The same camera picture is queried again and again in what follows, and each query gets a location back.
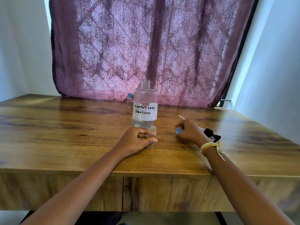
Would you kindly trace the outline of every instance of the wooden table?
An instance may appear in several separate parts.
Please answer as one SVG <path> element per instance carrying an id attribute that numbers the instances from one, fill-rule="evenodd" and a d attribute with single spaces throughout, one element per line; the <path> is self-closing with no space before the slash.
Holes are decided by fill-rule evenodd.
<path id="1" fill-rule="evenodd" d="M 158 143 L 123 160 L 88 211 L 231 212 L 194 145 L 175 137 L 178 115 L 222 136 L 227 156 L 284 211 L 300 203 L 300 146 L 234 110 L 158 106 Z M 0 210 L 36 210 L 132 124 L 125 102 L 25 95 L 0 103 Z"/>

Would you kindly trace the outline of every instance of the tabletop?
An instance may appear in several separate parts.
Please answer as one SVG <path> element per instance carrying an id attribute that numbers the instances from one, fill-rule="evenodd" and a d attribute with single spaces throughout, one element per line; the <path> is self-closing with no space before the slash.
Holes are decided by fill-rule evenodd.
<path id="1" fill-rule="evenodd" d="M 220 135 L 248 176 L 300 177 L 300 146 L 234 110 L 158 106 L 154 149 L 124 159 L 112 175 L 202 177 L 211 173 L 192 144 L 176 139 L 181 115 Z M 80 173 L 132 125 L 125 102 L 24 95 L 0 102 L 0 172 Z"/>

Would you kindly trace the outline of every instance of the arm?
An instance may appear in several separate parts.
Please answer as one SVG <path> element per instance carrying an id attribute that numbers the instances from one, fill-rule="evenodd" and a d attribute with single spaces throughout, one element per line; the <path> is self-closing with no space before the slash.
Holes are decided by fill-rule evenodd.
<path id="1" fill-rule="evenodd" d="M 182 132 L 176 136 L 201 147 L 212 142 L 190 120 L 180 121 L 176 127 Z M 242 222 L 246 225 L 292 225 L 294 224 L 278 207 L 267 199 L 259 188 L 248 178 L 228 157 L 222 154 L 225 161 L 218 155 L 216 147 L 209 147 L 206 156 L 216 178 Z"/>
<path id="2" fill-rule="evenodd" d="M 120 141 L 74 181 L 29 216 L 22 225 L 73 225 L 113 168 L 124 158 L 151 145 L 149 130 L 129 128 Z"/>

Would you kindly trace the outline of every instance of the bottle label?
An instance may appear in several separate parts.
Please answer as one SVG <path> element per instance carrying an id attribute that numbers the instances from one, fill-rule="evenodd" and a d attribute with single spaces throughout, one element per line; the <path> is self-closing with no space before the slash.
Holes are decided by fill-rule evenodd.
<path id="1" fill-rule="evenodd" d="M 157 103 L 143 106 L 141 103 L 133 102 L 132 119 L 138 121 L 154 121 L 157 119 Z"/>

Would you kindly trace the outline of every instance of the curtain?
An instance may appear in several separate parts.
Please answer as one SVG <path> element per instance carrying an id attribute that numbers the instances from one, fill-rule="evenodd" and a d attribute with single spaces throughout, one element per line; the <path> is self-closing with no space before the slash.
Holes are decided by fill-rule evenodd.
<path id="1" fill-rule="evenodd" d="M 214 107 L 254 0 L 50 0 L 59 93 L 125 100 L 143 79 L 158 103 Z"/>

